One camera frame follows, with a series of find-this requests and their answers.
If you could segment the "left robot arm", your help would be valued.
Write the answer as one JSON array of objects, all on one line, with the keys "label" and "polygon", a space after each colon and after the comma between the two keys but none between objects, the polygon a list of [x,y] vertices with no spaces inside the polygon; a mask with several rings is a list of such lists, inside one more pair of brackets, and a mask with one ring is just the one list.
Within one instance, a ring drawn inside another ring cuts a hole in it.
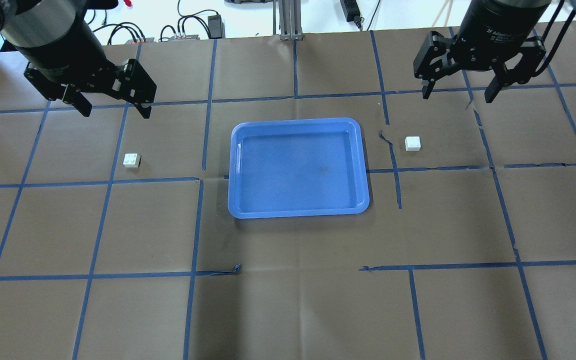
[{"label": "left robot arm", "polygon": [[90,116],[86,93],[105,94],[151,116],[157,85],[137,61],[110,61],[85,21],[87,10],[111,10],[118,0],[0,0],[0,34],[29,62],[23,75],[48,101]]}]

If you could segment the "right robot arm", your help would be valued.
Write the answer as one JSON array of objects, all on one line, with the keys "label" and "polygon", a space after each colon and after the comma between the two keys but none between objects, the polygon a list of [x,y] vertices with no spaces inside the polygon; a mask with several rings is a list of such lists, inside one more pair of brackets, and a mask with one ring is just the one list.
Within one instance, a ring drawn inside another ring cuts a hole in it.
[{"label": "right robot arm", "polygon": [[447,38],[432,30],[413,60],[414,77],[427,100],[436,82],[459,71],[494,73],[484,92],[492,103],[514,84],[524,85],[546,71],[576,17],[576,0],[550,50],[545,42],[564,1],[558,5],[541,36],[532,31],[550,6],[548,0],[473,0],[458,32]]}]

